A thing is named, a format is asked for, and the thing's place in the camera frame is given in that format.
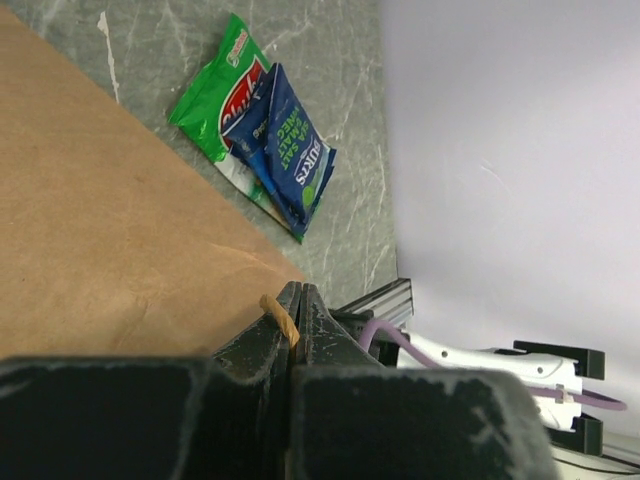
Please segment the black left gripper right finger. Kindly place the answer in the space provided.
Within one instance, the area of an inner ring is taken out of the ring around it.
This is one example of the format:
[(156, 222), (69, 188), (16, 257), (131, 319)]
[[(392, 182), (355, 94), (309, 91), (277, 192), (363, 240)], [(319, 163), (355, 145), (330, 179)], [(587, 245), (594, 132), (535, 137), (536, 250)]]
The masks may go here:
[(318, 289), (301, 289), (291, 380), (293, 479), (554, 479), (533, 399), (514, 376), (396, 369), (366, 353)]

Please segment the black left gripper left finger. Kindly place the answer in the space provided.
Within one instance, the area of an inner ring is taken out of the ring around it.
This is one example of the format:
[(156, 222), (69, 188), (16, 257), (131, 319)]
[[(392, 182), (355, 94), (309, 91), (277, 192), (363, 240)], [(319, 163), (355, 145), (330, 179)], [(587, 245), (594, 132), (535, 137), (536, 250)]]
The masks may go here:
[(302, 287), (213, 353), (1, 363), (5, 479), (278, 479)]

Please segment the brown paper bag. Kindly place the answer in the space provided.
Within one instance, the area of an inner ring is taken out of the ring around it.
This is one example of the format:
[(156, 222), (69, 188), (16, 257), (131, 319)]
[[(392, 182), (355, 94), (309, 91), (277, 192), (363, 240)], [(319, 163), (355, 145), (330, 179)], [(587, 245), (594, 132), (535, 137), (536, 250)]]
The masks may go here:
[(301, 272), (77, 67), (1, 11), (1, 353), (187, 355)]

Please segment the blue snack bag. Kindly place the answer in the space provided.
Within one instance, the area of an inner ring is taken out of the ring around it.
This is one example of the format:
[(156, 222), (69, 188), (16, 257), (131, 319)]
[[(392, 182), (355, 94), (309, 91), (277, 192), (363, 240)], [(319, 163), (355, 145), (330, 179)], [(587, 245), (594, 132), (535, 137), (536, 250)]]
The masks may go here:
[(276, 193), (306, 230), (334, 169), (336, 150), (321, 138), (284, 67), (270, 69), (266, 155)]

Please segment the green cassava chips bag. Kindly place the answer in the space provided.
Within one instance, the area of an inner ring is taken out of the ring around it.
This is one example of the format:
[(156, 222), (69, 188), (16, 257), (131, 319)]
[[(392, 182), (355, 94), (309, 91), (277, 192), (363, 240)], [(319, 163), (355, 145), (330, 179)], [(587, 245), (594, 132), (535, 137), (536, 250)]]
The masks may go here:
[(217, 55), (196, 75), (169, 123), (182, 130), (238, 191), (302, 241), (304, 234), (288, 225), (259, 178), (222, 135), (225, 123), (249, 106), (270, 67), (245, 22), (232, 13)]

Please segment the blue salt vinegar chips bag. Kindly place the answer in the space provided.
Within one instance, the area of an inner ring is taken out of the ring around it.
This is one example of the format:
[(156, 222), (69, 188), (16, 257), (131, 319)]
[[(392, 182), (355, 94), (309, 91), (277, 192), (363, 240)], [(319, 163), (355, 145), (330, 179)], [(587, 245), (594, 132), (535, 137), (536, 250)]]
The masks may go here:
[(226, 122), (223, 129), (223, 135), (231, 141), (233, 149), (257, 176), (270, 197), (276, 195), (276, 187), (268, 169), (265, 148), (271, 88), (276, 72), (277, 65), (274, 64), (259, 77), (246, 109)]

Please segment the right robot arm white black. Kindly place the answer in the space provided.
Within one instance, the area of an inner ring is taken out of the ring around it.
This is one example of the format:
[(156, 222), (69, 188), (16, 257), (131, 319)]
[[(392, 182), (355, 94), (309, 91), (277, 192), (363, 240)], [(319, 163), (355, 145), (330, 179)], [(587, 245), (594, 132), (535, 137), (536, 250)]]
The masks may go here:
[(376, 341), (395, 347), (397, 358), (388, 364), (398, 368), (509, 373), (529, 390), (554, 445), (586, 455), (603, 453), (603, 422), (584, 412), (586, 406), (613, 410), (620, 406), (584, 387), (586, 379), (605, 379), (602, 351), (526, 341), (516, 341), (510, 349), (461, 349), (376, 319), (356, 324), (353, 336), (365, 350)]

